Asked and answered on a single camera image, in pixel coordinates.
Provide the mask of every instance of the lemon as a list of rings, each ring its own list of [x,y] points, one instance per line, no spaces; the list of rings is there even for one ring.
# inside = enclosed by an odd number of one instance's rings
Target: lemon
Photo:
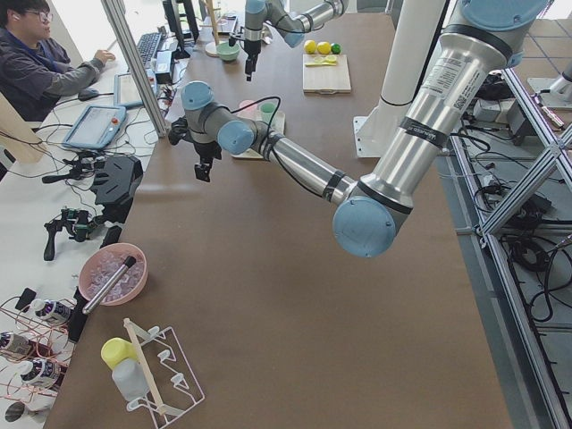
[[[315,52],[315,40],[307,40],[304,44],[304,51],[307,54],[313,54]]]
[[[320,42],[318,43],[318,52],[322,55],[328,55],[332,50],[332,46],[328,42]]]

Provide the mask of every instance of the eyeglasses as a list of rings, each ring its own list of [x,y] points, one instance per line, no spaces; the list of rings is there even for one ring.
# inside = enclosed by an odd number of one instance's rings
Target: eyeglasses
[[[44,24],[48,24],[54,18],[54,14],[51,12],[40,12],[40,11],[26,11],[26,13],[33,13],[39,17],[39,20]]]

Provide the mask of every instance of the keyboard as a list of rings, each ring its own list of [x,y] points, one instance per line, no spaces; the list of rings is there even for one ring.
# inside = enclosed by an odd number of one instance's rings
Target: keyboard
[[[147,33],[141,36],[137,42],[137,50],[146,69],[151,68],[151,60],[155,58],[157,49],[161,43],[161,33]]]

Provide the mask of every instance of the computer monitor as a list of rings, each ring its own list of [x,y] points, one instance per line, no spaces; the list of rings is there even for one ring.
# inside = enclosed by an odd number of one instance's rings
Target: computer monitor
[[[164,14],[169,22],[169,29],[177,39],[177,49],[173,52],[176,59],[189,58],[190,52],[185,47],[185,34],[182,31],[181,16],[179,15],[179,2],[177,0],[163,0]]]
[[[179,0],[182,5],[183,8],[185,10],[185,15],[184,15],[184,20],[181,21],[185,21],[185,23],[187,24],[187,27],[189,27],[189,29],[182,29],[182,32],[185,35],[185,38],[191,38],[193,37],[193,40],[195,40],[195,42],[197,42],[198,39],[198,25],[197,25],[197,15],[195,14],[195,7],[193,6],[192,0]]]

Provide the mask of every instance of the pink bowl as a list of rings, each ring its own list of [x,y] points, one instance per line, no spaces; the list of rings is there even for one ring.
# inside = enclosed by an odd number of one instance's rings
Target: pink bowl
[[[83,268],[81,268],[80,293],[85,299],[92,299],[96,293],[94,290],[89,291],[92,284],[92,273],[103,265],[103,260],[106,257],[106,254],[112,254],[114,258],[117,258],[119,263],[123,262],[125,258],[124,255],[126,254],[135,257],[135,259],[137,259],[137,263],[133,267],[141,263],[143,264],[143,274],[141,275],[139,282],[132,290],[113,301],[105,302],[104,298],[104,300],[102,300],[100,303],[102,306],[119,306],[120,304],[123,304],[127,301],[131,301],[143,290],[143,287],[147,282],[147,259],[145,258],[145,254],[141,251],[140,248],[129,243],[115,243],[99,249],[88,259]]]

